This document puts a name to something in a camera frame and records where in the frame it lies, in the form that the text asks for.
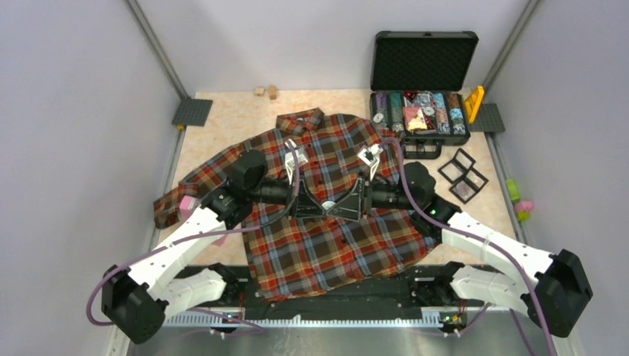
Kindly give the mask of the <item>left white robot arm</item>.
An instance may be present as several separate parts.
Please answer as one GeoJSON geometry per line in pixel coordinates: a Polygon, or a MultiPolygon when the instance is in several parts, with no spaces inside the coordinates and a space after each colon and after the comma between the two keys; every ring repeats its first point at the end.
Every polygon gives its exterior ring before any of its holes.
{"type": "Polygon", "coordinates": [[[102,313],[132,343],[150,340],[165,321],[203,303],[230,306],[238,287],[206,267],[190,277],[177,275],[207,246],[237,233],[249,214],[250,202],[239,198],[254,191],[242,183],[213,190],[207,200],[169,238],[135,260],[112,266],[97,286],[102,313]]]}

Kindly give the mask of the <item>silver brooch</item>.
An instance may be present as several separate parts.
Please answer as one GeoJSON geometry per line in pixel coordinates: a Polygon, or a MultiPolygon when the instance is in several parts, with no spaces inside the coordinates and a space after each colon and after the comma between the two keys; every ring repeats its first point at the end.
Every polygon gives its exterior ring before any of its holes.
{"type": "Polygon", "coordinates": [[[467,196],[469,196],[473,192],[471,187],[467,183],[465,183],[465,182],[459,182],[455,186],[455,190],[462,197],[467,197],[467,196]]]}

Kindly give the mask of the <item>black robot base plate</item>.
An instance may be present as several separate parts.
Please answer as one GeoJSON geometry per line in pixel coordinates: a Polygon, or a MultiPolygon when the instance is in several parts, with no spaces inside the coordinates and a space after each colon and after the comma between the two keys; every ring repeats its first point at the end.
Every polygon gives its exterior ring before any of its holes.
{"type": "Polygon", "coordinates": [[[383,322],[385,320],[440,323],[465,317],[480,301],[463,301],[445,283],[446,266],[416,266],[394,277],[366,279],[315,297],[264,300],[243,267],[220,266],[230,273],[226,294],[199,306],[262,324],[281,320],[314,322],[383,322]]]}

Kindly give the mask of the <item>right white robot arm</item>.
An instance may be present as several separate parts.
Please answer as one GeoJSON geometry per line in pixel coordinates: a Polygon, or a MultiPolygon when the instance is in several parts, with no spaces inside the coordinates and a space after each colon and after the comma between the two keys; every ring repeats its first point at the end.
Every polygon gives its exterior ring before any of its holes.
{"type": "Polygon", "coordinates": [[[445,306],[461,299],[480,300],[528,316],[552,336],[568,337],[593,297],[580,258],[562,249],[554,254],[509,238],[477,221],[456,204],[435,192],[435,179],[419,162],[404,165],[395,184],[355,184],[337,201],[323,203],[324,212],[348,220],[360,219],[369,208],[409,210],[422,236],[461,249],[491,266],[492,272],[461,263],[449,263],[435,296],[445,306]]]}

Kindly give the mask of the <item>plaid flannel shirt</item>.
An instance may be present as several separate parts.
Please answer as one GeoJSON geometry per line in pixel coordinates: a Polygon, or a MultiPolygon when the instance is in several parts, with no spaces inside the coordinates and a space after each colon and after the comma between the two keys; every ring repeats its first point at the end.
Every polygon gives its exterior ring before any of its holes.
{"type": "MultiPolygon", "coordinates": [[[[326,115],[312,108],[280,115],[273,129],[225,147],[158,198],[155,225],[164,229],[177,223],[182,198],[202,197],[216,188],[246,150],[263,152],[268,172],[283,175],[288,140],[308,157],[300,170],[307,188],[319,202],[336,200],[365,169],[358,151],[383,136],[369,121],[350,114],[326,115]]],[[[358,222],[295,219],[280,212],[279,205],[257,204],[243,222],[251,226],[243,235],[251,275],[267,300],[311,297],[366,277],[390,277],[437,246],[434,238],[412,227],[408,211],[377,209],[358,222]]]]}

